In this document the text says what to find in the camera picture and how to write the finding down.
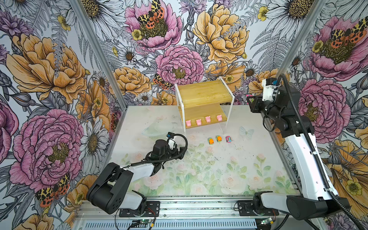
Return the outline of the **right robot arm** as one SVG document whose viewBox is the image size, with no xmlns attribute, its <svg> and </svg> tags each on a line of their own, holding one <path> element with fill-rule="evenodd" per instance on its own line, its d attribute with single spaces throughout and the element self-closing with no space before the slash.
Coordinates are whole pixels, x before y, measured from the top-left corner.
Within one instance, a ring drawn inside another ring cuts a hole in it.
<svg viewBox="0 0 368 230">
<path fill-rule="evenodd" d="M 263 191 L 254 194 L 252 208 L 256 213 L 275 209 L 297 220 L 324 218 L 339 212 L 348 213 L 347 198 L 340 197 L 317 149 L 310 119 L 299 113 L 301 93 L 292 88 L 284 74 L 262 80 L 263 94 L 247 101 L 253 113 L 269 118 L 280 130 L 294 158 L 301 180 L 300 195 L 282 195 Z"/>
</svg>

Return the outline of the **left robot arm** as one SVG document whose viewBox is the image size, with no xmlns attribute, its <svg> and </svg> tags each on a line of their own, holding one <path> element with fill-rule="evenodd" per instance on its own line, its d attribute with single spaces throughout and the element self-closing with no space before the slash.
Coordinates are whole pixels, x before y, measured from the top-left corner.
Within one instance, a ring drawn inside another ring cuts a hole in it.
<svg viewBox="0 0 368 230">
<path fill-rule="evenodd" d="M 128 191 L 130 184 L 154 176 L 166 162 L 183 159 L 187 149 L 188 140 L 184 135 L 168 132 L 167 139 L 157 140 L 140 162 L 127 166 L 109 163 L 88 190 L 86 199 L 107 214 L 122 211 L 124 217 L 143 216 L 149 211 L 154 215 L 143 194 Z"/>
</svg>

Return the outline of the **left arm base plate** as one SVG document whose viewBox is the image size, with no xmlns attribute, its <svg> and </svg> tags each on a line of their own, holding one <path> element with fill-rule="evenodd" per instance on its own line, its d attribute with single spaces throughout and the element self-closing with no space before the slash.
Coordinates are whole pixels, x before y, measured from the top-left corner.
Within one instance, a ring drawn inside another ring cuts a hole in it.
<svg viewBox="0 0 368 230">
<path fill-rule="evenodd" d="M 135 210 L 121 209 L 118 216 L 121 218 L 158 217 L 160 213 L 160 205 L 160 201 L 147 201 Z"/>
</svg>

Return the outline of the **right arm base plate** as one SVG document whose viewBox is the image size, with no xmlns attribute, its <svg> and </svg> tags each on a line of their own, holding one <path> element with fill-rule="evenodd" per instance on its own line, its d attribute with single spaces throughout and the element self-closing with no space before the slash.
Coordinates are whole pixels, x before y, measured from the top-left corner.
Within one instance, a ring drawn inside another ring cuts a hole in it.
<svg viewBox="0 0 368 230">
<path fill-rule="evenodd" d="M 236 203 L 240 216 L 278 216 L 275 209 L 256 207 L 251 200 L 240 200 Z"/>
</svg>

